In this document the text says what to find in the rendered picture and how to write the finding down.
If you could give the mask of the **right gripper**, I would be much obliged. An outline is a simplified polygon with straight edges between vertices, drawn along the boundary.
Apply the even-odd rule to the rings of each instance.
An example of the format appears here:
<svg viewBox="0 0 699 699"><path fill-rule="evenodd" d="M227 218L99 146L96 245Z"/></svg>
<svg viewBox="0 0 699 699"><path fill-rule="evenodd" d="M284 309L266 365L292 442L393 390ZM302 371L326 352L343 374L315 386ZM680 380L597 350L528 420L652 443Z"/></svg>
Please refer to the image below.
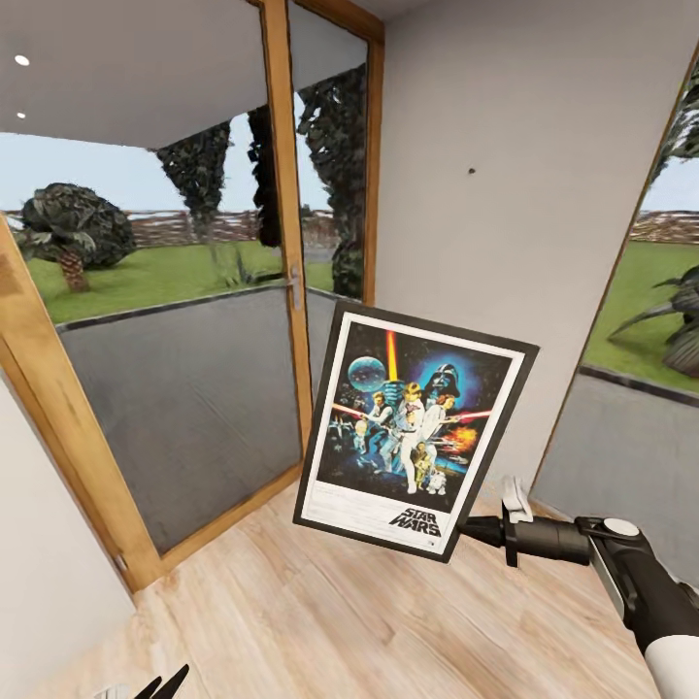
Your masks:
<svg viewBox="0 0 699 699"><path fill-rule="evenodd" d="M499 516L468 516L465 524L456 524L460 536L470 536L497 548L505 548L509 567L516 567L517 554L559 559L559 530L554 518L533 516L532 522L509 520L509 511L502 504Z"/></svg>

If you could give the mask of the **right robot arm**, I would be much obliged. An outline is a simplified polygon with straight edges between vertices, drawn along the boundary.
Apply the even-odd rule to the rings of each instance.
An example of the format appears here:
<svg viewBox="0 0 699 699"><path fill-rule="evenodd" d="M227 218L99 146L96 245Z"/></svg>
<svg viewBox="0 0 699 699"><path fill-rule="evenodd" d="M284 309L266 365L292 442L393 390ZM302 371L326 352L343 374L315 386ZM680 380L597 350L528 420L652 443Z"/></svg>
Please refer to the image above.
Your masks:
<svg viewBox="0 0 699 699"><path fill-rule="evenodd" d="M516 475L504 477L501 487L503 518L468 516L456 524L460 536L505 548L509 567L516 567L519 551L592 563L621 621L634 631L661 699L699 699L699 596L670 577L639 527L613 517L532 521Z"/></svg>

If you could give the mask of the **poster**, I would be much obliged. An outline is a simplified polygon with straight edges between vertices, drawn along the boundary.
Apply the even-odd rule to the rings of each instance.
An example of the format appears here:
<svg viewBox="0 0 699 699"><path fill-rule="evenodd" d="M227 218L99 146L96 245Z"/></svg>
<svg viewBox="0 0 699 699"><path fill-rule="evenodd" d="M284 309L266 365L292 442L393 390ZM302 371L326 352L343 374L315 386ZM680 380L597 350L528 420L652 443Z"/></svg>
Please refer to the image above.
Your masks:
<svg viewBox="0 0 699 699"><path fill-rule="evenodd" d="M337 300L293 524L449 564L540 348Z"/></svg>

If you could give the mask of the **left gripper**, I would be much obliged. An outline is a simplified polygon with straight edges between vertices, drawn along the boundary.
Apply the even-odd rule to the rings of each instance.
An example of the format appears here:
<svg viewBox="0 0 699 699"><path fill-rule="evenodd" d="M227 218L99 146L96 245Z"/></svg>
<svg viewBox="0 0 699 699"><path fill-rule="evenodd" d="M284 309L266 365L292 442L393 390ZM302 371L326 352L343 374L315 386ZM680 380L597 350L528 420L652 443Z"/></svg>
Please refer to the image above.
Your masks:
<svg viewBox="0 0 699 699"><path fill-rule="evenodd" d="M145 689L134 697L134 699L173 699L173 695L175 695L177 689L179 689L181 683L183 683L184 678L186 678L188 670L190 670L190 666L184 664L181 670L157 691L157 688L161 682L163 682L163 677L158 676L150 685L145 687Z"/></svg>

